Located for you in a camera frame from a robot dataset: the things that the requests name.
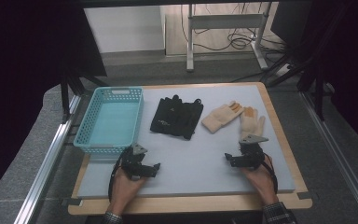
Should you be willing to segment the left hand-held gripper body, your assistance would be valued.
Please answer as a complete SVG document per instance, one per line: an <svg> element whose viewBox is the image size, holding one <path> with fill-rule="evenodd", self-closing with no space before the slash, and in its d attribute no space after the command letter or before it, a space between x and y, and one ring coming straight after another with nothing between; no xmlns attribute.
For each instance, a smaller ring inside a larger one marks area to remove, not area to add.
<svg viewBox="0 0 358 224"><path fill-rule="evenodd" d="M121 154L121 168L129 179L134 176L146 177L148 172L152 172L151 166L142 165L147 150L139 144L127 147Z"/></svg>

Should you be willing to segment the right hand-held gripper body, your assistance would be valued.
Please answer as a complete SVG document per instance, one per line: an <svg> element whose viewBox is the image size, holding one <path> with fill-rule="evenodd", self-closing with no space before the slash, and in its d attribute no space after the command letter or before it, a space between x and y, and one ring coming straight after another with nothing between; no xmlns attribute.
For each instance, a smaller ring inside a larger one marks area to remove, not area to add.
<svg viewBox="0 0 358 224"><path fill-rule="evenodd" d="M237 158L236 165L245 168L258 168L264 161L264 151L259 145L267 142L266 137L249 134L239 141L241 155Z"/></svg>

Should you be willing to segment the beige knit glove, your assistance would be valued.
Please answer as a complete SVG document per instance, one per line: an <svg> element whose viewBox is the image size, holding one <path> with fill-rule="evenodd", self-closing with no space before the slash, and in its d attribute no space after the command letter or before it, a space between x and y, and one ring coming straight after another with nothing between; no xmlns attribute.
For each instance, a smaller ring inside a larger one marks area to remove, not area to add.
<svg viewBox="0 0 358 224"><path fill-rule="evenodd" d="M243 110L244 108L239 103L232 101L229 104L221 105L214 109L201 121L201 123L211 133L216 133L220 128L224 127L238 117Z"/></svg>
<svg viewBox="0 0 358 224"><path fill-rule="evenodd" d="M241 119L241 139L249 134L262 136L264 131L265 117L258 116L258 111L253 107L245 107L240 115Z"/></svg>

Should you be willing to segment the teal plastic basket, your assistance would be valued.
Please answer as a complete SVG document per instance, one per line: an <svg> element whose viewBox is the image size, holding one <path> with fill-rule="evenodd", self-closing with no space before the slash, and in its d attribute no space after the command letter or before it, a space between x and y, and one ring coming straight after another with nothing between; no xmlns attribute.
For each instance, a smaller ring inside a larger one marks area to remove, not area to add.
<svg viewBox="0 0 358 224"><path fill-rule="evenodd" d="M137 141L144 96L141 87L100 87L90 99L74 146L89 154L119 155Z"/></svg>

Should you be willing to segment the black glove with logo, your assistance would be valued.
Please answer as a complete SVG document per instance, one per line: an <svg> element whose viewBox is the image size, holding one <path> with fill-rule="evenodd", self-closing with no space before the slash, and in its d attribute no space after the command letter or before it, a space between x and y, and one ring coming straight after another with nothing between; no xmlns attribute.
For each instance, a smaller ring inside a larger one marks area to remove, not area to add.
<svg viewBox="0 0 358 224"><path fill-rule="evenodd" d="M181 107L182 100L177 95L174 95L173 98L161 98L150 130L154 133L180 136L178 119Z"/></svg>

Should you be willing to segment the plain black glove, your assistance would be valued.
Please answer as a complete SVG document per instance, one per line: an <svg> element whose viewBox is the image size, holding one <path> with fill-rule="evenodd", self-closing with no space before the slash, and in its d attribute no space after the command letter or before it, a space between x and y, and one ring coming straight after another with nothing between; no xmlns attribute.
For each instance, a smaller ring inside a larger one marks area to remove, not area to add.
<svg viewBox="0 0 358 224"><path fill-rule="evenodd" d="M190 140L200 120L203 111L201 99L196 99L193 103L183 103L179 101L179 108L176 110L175 127L173 134L183 136Z"/></svg>

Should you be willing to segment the person's left hand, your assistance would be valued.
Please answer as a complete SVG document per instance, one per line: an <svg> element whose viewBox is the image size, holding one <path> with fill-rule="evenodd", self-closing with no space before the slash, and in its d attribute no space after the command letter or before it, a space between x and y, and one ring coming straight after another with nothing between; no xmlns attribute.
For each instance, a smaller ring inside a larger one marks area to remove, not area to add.
<svg viewBox="0 0 358 224"><path fill-rule="evenodd" d="M120 216L124 212L126 206L135 198L146 180L146 177L141 177L138 180L131 180L121 168L118 168L112 187L112 199L107 211Z"/></svg>

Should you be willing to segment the person's right hand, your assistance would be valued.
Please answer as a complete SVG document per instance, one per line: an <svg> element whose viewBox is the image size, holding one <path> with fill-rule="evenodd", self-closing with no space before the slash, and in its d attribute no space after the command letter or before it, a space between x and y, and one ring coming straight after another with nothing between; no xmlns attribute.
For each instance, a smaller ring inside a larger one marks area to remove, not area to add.
<svg viewBox="0 0 358 224"><path fill-rule="evenodd" d="M253 171L247 168L241 168L241 172L255 188L263 205L271 205L279 201L274 191L273 179L265 166L260 165Z"/></svg>

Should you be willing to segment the white power strip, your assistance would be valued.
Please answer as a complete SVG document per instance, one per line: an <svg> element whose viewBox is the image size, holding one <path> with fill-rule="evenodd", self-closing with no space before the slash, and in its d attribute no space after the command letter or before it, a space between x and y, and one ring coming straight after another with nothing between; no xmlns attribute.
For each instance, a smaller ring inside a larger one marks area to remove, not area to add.
<svg viewBox="0 0 358 224"><path fill-rule="evenodd" d="M284 74L289 72L291 70L291 68L292 68L292 66L289 63L286 63L276 72L276 76L277 77L283 76Z"/></svg>

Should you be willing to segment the black tripod stand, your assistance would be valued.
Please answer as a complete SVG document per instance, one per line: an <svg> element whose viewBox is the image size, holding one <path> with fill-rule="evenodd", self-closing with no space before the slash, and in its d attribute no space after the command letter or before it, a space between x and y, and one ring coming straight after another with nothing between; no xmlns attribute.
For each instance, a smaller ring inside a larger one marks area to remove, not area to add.
<svg viewBox="0 0 358 224"><path fill-rule="evenodd" d="M108 84L102 80L89 75L81 70L71 70L66 68L62 73L61 80L61 95L62 95L62 122L65 123L70 118L70 102L69 102L69 91L75 96L81 96L85 91L85 87L81 82L81 78L84 77L88 81L96 84L100 87L107 87Z"/></svg>

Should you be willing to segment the black metal stand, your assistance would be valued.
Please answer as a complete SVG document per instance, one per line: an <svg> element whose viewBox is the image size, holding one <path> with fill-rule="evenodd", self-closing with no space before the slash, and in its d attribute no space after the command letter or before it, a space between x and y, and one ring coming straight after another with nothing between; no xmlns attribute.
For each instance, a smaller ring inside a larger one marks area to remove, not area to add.
<svg viewBox="0 0 358 224"><path fill-rule="evenodd" d="M264 75L263 83L269 87L275 87L283 83L290 77L301 74L299 81L296 84L300 92L308 91L312 84L314 86L314 113L317 117L324 121L323 114L323 97L324 97L324 72L323 72L323 55L328 44L331 42L332 36L337 29L337 26L342 19L342 14L345 12L345 5L336 3L331 10L322 18L322 22L318 28L311 32L311 36L307 37L299 46L293 48L288 54L284 55L284 61L289 60L292 55L301 48L307 47L309 49L309 56L301 63L298 63L292 70L284 73L282 76L268 81L268 76Z"/></svg>

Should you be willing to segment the white panel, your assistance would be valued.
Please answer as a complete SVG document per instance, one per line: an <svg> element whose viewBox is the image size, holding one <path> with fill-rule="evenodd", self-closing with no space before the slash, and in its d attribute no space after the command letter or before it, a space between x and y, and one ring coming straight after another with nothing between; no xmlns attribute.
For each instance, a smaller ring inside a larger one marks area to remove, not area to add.
<svg viewBox="0 0 358 224"><path fill-rule="evenodd" d="M159 6L85 8L101 53L165 49Z"/></svg>

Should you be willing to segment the dark curtain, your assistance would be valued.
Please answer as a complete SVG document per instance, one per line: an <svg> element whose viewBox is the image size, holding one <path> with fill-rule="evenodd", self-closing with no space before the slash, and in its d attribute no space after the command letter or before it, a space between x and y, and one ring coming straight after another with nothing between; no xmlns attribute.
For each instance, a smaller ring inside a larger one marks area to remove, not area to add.
<svg viewBox="0 0 358 224"><path fill-rule="evenodd" d="M327 19L339 5L348 8L322 56L324 80L335 92L331 98L341 116L358 134L358 0L313 0L312 15Z"/></svg>
<svg viewBox="0 0 358 224"><path fill-rule="evenodd" d="M80 0L0 0L0 179L46 91L68 75L104 75Z"/></svg>

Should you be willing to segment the aluminium rail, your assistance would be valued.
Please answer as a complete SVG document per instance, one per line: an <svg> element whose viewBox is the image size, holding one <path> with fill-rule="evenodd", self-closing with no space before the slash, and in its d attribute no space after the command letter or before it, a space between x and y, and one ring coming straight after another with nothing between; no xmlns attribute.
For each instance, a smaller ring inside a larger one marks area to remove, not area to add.
<svg viewBox="0 0 358 224"><path fill-rule="evenodd" d="M314 103L312 102L311 98L304 92L299 94L301 97L305 107L309 111L310 117L315 123L315 126L322 136L324 143L326 144L329 152L331 153L335 163L339 171L341 172L342 176L345 179L351 193L358 203L358 177L355 172L352 170L350 164L348 163L347 159L345 158L344 154L342 153L340 147L334 136L331 134L329 128L327 127L326 123L320 119L317 113L314 110Z"/></svg>
<svg viewBox="0 0 358 224"><path fill-rule="evenodd" d="M74 115L77 111L78 105L81 102L81 97L74 95L67 105L67 115L60 116L60 122L54 133L52 140L49 142L48 150L39 163L39 168L34 176L33 183L23 200L21 209L17 214L13 224L29 224L39 204L42 194L47 190L46 185L51 177L52 170L59 158L62 146L65 143L65 138L71 128L74 120Z"/></svg>

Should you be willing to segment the white metal desk frame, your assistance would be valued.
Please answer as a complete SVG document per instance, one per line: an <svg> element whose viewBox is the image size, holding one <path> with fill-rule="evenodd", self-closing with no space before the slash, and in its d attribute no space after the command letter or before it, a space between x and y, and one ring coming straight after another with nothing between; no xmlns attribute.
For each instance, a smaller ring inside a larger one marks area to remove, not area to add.
<svg viewBox="0 0 358 224"><path fill-rule="evenodd" d="M253 53L262 70L267 70L267 62L261 52L260 43L264 34L269 12L272 4L268 3L266 9L258 14L231 14L231 15L199 15L193 14L193 5L188 6L187 16L187 47L186 47L186 71L194 71L193 31L195 29L233 29L249 28L256 29L257 34L251 41Z"/></svg>

